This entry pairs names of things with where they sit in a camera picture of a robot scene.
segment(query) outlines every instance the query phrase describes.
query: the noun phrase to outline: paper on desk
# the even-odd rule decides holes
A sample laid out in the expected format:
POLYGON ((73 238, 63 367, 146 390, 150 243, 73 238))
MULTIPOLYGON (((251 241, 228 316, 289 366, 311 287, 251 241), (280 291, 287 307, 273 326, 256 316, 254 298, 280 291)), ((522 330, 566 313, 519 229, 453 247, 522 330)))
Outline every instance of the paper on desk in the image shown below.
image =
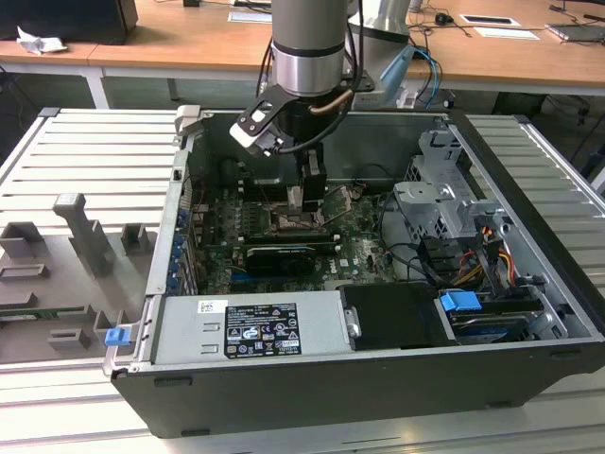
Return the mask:
POLYGON ((21 45, 23 49, 32 54, 42 55, 43 52, 60 52, 67 50, 67 47, 63 45, 63 42, 59 38, 40 38, 39 36, 30 35, 25 33, 19 26, 19 38, 17 43, 21 45))

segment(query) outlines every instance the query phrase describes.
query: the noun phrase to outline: metal bracket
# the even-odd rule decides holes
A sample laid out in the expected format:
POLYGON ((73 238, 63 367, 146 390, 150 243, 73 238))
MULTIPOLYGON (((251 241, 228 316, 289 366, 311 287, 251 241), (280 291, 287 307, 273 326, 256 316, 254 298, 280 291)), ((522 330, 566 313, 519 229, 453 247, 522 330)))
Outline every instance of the metal bracket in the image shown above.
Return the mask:
POLYGON ((265 130, 286 105, 297 99, 300 98, 291 95, 280 85, 272 85, 256 99, 251 107, 239 115, 237 125, 247 135, 256 137, 265 130))

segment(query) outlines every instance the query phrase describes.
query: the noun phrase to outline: blue latch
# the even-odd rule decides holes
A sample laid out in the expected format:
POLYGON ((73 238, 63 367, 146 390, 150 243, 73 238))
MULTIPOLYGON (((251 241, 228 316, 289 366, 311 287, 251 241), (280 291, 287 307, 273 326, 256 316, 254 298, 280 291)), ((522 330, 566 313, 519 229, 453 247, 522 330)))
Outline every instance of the blue latch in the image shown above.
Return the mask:
POLYGON ((123 347, 130 345, 130 328, 112 328, 107 330, 105 345, 108 347, 123 347))
POLYGON ((483 306, 473 291, 447 291, 441 296, 445 311, 481 310, 483 306))

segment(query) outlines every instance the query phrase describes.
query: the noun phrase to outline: floor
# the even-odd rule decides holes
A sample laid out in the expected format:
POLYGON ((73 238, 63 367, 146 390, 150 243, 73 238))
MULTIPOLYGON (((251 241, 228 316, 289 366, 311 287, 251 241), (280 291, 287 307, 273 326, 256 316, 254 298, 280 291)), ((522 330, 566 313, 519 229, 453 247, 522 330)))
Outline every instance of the floor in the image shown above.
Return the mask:
MULTIPOLYGON (((22 75, 18 85, 33 101, 30 105, 15 84, 5 85, 0 92, 0 159, 12 151, 23 131, 35 118, 41 107, 93 108, 94 104, 83 78, 66 76, 22 75)), ((245 107, 253 96, 253 82, 215 80, 180 80, 177 82, 180 102, 171 101, 162 79, 106 79, 108 96, 114 108, 171 109, 180 104, 200 104, 206 108, 245 107)), ((467 113, 489 114, 496 99, 489 92, 454 92, 455 108, 467 113)), ((550 96, 542 112, 532 117, 534 125, 566 157, 570 157, 584 135, 605 112, 605 98, 586 97, 590 112, 583 124, 578 109, 582 101, 570 96, 550 96)), ((583 166, 587 157, 605 143, 605 122, 586 142, 576 166, 583 166)))

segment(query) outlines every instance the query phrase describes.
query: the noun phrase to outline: blue cable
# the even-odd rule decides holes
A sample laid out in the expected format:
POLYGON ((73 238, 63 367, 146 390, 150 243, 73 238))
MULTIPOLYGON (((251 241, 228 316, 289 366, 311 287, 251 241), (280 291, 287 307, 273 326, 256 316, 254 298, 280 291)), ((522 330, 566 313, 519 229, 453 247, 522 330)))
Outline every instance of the blue cable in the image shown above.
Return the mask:
POLYGON ((431 105, 431 102, 435 98, 435 95, 437 94, 437 87, 439 86, 439 74, 437 72, 437 66, 435 65, 435 61, 429 55, 427 55, 425 52, 420 50, 418 47, 414 47, 414 49, 416 49, 416 52, 418 52, 420 55, 422 55, 426 59, 426 61, 429 62, 429 64, 431 65, 431 68, 433 69, 433 75, 435 76, 435 81, 433 82, 433 92, 431 93, 431 97, 428 99, 428 101, 426 101, 425 108, 428 109, 431 105))

